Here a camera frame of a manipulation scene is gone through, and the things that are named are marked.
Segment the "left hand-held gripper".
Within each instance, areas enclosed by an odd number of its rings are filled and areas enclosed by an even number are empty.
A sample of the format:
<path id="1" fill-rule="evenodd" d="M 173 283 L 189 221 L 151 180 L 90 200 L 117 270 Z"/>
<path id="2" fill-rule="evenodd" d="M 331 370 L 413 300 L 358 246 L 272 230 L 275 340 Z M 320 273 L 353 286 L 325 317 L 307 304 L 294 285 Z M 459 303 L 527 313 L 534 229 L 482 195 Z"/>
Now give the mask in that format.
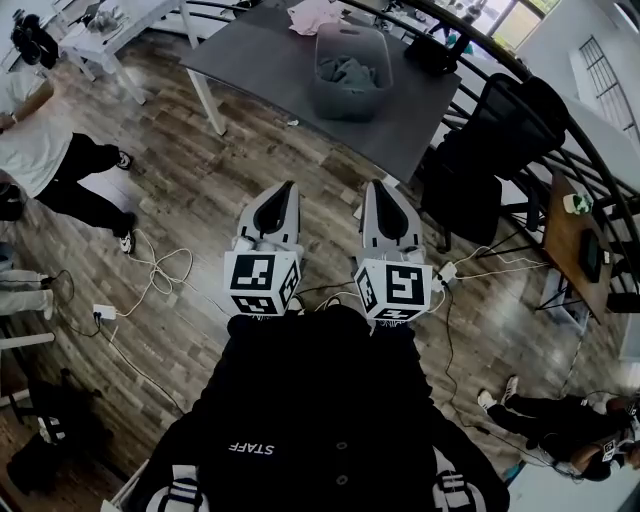
<path id="1" fill-rule="evenodd" d="M 276 317 L 301 282 L 300 196 L 294 181 L 261 192 L 242 211 L 238 235 L 224 255 L 224 291 L 235 314 Z M 264 239 L 273 235 L 277 241 Z"/>

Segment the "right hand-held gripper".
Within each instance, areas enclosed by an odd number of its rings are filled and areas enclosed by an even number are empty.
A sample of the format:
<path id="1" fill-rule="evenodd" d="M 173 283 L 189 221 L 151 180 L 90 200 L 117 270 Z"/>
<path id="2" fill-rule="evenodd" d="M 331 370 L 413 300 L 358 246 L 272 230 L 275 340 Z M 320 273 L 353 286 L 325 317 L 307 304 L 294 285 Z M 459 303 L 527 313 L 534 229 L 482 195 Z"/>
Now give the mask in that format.
<path id="1" fill-rule="evenodd" d="M 407 323 L 430 308 L 433 268 L 424 261 L 421 218 L 397 189 L 379 179 L 366 187 L 360 232 L 364 246 L 385 241 L 401 249 L 367 248 L 356 257 L 354 283 L 365 317 Z"/>

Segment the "grey plastic laundry basket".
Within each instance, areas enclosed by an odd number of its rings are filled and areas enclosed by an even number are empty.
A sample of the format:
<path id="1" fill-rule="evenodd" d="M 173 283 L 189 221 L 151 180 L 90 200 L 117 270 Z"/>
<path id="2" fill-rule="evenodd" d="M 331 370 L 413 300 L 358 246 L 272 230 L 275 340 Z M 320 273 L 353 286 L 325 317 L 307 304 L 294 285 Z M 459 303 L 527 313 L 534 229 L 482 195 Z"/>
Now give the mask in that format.
<path id="1" fill-rule="evenodd" d="M 383 90 L 347 92 L 333 88 L 317 89 L 312 85 L 311 98 L 316 114 L 328 120 L 366 122 L 380 110 L 394 85 L 388 46 L 384 35 L 371 27 L 342 23 L 324 23 L 316 34 L 314 78 L 323 58 L 341 55 L 354 57 L 375 67 Z"/>

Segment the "grey garment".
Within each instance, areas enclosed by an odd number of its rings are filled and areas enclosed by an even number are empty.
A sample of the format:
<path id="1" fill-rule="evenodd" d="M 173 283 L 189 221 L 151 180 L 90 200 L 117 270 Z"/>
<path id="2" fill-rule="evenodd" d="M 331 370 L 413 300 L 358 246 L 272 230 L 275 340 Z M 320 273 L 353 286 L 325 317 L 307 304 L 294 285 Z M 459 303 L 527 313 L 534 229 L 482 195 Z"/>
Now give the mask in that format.
<path id="1" fill-rule="evenodd" d="M 375 67 L 362 64 L 348 55 L 321 59 L 316 67 L 313 85 L 317 89 L 333 88 L 347 92 L 384 89 Z"/>

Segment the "pink garment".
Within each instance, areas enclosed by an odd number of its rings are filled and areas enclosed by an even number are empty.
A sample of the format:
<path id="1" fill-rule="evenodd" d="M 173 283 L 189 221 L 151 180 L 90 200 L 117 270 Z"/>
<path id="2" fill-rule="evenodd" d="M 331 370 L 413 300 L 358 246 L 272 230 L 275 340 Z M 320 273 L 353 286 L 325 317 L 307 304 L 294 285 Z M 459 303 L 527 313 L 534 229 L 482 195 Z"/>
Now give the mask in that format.
<path id="1" fill-rule="evenodd" d="M 339 0 L 303 0 L 287 9 L 289 29 L 301 36 L 313 36 L 324 23 L 338 23 L 345 5 Z"/>

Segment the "person's left forearm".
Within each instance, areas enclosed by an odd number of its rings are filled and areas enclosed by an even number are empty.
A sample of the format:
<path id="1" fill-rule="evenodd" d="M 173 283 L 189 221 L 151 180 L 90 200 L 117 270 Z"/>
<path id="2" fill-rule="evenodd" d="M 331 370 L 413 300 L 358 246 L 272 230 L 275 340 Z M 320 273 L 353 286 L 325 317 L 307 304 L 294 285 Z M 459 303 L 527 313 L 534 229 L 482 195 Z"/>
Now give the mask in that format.
<path id="1" fill-rule="evenodd" d="M 227 324 L 229 340 L 214 374 L 226 379 L 257 379 L 293 361 L 301 317 L 287 314 L 267 320 L 235 316 Z"/>

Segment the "person's right forearm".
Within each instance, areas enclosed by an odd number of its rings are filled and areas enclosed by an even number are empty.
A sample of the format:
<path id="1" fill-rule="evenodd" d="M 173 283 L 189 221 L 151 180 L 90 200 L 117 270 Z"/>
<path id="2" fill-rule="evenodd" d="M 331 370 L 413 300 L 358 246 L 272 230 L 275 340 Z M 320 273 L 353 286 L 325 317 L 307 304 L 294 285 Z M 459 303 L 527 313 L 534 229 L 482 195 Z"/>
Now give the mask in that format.
<path id="1" fill-rule="evenodd" d="M 379 322 L 371 339 L 382 351 L 382 370 L 387 383 L 398 392 L 429 398 L 432 387 L 420 366 L 415 332 L 407 323 Z"/>

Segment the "white table leg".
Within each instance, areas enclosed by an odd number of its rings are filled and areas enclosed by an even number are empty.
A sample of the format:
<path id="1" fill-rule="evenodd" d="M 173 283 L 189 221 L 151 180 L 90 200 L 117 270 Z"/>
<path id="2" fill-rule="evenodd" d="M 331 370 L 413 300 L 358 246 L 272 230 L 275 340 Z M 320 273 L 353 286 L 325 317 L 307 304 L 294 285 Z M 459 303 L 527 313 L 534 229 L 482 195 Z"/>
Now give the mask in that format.
<path id="1" fill-rule="evenodd" d="M 223 136 L 227 131 L 226 122 L 218 111 L 218 104 L 211 93 L 206 77 L 191 69 L 187 72 L 211 126 L 218 135 Z"/>

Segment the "black office chair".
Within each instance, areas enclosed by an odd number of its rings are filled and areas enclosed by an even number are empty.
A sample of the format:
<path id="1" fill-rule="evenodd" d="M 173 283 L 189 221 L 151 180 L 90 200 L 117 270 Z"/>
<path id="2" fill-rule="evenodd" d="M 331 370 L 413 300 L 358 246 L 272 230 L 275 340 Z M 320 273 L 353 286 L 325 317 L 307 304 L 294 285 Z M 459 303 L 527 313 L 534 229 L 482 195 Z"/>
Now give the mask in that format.
<path id="1" fill-rule="evenodd" d="M 489 245 L 504 213 L 524 214 L 536 230 L 549 190 L 527 167 L 563 146 L 568 124 L 564 101 L 540 78 L 491 75 L 467 122 L 427 151 L 418 172 L 420 209 L 443 235 L 439 252 L 452 236 Z"/>

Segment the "person's black jacket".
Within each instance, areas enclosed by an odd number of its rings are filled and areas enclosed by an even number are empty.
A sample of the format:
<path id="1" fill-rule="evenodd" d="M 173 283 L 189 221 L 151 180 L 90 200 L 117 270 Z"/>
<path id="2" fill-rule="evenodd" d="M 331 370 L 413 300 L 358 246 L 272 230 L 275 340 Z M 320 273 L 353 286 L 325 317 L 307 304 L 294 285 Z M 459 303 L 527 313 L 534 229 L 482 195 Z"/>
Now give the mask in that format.
<path id="1" fill-rule="evenodd" d="M 393 389 L 375 326 L 297 314 L 293 361 L 213 374 L 157 444 L 125 512 L 508 512 L 484 453 L 432 397 Z"/>

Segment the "wooden side table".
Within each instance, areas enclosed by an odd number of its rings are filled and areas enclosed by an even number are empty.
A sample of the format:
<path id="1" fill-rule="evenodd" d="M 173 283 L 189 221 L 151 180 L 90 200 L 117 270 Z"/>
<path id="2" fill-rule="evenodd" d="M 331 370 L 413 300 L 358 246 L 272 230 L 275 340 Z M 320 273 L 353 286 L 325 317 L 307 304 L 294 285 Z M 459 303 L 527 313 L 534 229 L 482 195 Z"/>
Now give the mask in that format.
<path id="1" fill-rule="evenodd" d="M 575 215 L 565 210 L 564 197 L 575 192 L 562 173 L 553 174 L 542 248 L 553 267 L 586 305 L 591 315 L 602 323 L 605 319 L 613 265 L 602 263 L 598 281 L 591 281 L 579 263 L 582 232 L 592 230 L 603 251 L 610 251 L 611 248 L 591 213 Z"/>

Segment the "small white potted plant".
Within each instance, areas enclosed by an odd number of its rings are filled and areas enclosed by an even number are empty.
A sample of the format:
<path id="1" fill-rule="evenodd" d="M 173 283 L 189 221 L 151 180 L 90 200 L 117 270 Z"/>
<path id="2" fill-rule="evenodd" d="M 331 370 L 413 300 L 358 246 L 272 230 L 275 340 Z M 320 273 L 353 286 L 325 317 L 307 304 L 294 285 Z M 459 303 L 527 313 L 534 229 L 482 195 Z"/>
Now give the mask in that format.
<path id="1" fill-rule="evenodd" d="M 589 214 L 593 208 L 593 201 L 584 194 L 571 193 L 562 199 L 564 210 L 573 215 L 581 216 Z"/>

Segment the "black flat device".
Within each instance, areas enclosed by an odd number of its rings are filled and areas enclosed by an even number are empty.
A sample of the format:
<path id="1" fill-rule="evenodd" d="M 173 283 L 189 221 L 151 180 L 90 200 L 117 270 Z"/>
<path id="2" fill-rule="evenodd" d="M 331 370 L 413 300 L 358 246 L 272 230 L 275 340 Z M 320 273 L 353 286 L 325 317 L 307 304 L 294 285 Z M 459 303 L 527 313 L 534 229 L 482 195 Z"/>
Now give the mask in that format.
<path id="1" fill-rule="evenodd" d="M 602 258 L 603 250 L 596 233 L 592 229 L 583 230 L 580 237 L 579 265 L 591 283 L 600 280 Z"/>

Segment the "white work table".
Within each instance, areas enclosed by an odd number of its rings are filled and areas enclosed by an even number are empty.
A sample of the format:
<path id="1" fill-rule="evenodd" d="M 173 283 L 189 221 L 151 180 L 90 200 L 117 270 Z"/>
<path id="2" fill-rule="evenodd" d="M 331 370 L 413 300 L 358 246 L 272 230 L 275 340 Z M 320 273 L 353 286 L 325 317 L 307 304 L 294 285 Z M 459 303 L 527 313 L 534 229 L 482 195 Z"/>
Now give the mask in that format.
<path id="1" fill-rule="evenodd" d="M 80 58 L 83 58 L 100 64 L 108 74 L 116 74 L 129 94 L 138 104 L 143 105 L 146 102 L 143 92 L 131 80 L 117 59 L 116 53 L 173 10 L 179 11 L 192 48 L 199 45 L 196 31 L 186 0 L 106 0 L 99 11 L 109 12 L 113 9 L 122 14 L 113 31 L 102 35 L 99 32 L 91 32 L 79 23 L 58 45 L 70 59 L 75 59 L 74 63 L 77 66 L 80 66 Z"/>

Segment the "black bag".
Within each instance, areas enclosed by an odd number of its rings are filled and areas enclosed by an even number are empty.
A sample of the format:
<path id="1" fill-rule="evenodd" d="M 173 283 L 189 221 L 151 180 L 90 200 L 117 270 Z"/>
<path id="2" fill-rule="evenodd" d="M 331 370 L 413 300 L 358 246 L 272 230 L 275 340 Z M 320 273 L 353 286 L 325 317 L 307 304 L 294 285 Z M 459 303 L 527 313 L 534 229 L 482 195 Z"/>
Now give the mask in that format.
<path id="1" fill-rule="evenodd" d="M 7 463 L 10 481 L 24 495 L 49 490 L 65 461 L 98 453 L 112 436 L 93 411 L 100 390 L 78 389 L 63 378 L 59 384 L 33 379 L 28 391 L 29 407 L 10 402 L 20 420 L 37 420 L 38 431 Z"/>

